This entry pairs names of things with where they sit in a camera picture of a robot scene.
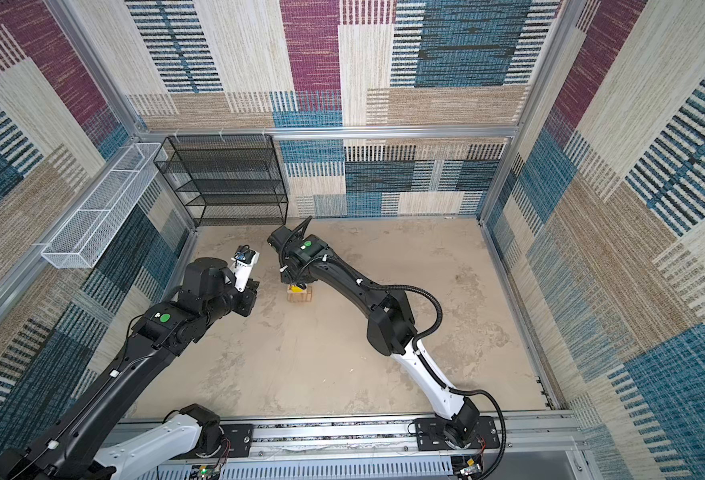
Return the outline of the wood block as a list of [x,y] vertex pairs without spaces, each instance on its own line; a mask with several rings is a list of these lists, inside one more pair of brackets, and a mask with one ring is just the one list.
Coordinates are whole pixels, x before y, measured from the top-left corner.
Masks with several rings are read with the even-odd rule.
[[294,292],[290,291],[288,292],[288,301],[292,303],[308,303],[312,301],[312,292],[310,291],[303,291],[303,292]]

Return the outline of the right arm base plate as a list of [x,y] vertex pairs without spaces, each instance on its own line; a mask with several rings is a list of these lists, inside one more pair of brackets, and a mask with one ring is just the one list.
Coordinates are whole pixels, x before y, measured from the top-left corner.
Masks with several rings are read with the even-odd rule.
[[501,430],[492,416],[481,416],[466,433],[440,417],[417,418],[407,430],[416,438],[419,451],[498,449],[501,446]]

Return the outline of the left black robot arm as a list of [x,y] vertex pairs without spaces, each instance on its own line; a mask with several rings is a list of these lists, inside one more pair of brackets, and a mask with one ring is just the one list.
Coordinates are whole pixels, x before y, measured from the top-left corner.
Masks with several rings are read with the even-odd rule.
[[252,313],[260,283],[250,270],[212,257],[188,264],[182,284],[138,318],[118,356],[74,407],[24,448],[0,454],[0,479],[84,479],[102,470],[98,450],[154,378],[216,320]]

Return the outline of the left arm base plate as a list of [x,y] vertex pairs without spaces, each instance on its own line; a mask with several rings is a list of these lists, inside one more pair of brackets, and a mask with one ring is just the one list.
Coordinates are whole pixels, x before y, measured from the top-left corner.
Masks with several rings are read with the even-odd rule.
[[226,424],[202,428],[194,456],[220,462],[230,458],[246,458],[252,446],[252,424]]

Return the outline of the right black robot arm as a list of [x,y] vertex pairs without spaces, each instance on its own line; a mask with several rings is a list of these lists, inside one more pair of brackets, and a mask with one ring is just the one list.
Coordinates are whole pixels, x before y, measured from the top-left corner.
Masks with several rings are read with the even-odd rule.
[[[410,285],[382,285],[370,280],[336,255],[316,235],[308,235],[310,221],[290,229],[280,226],[268,238],[278,253],[280,281],[306,287],[322,281],[352,302],[367,320],[367,339],[376,352],[394,359],[420,386],[432,408],[444,420],[444,440],[454,448],[466,448],[475,438],[480,410],[468,393],[460,392],[430,356],[423,339],[436,332],[443,308],[430,292]],[[424,332],[416,320],[408,295],[423,296],[436,309],[437,319]]]

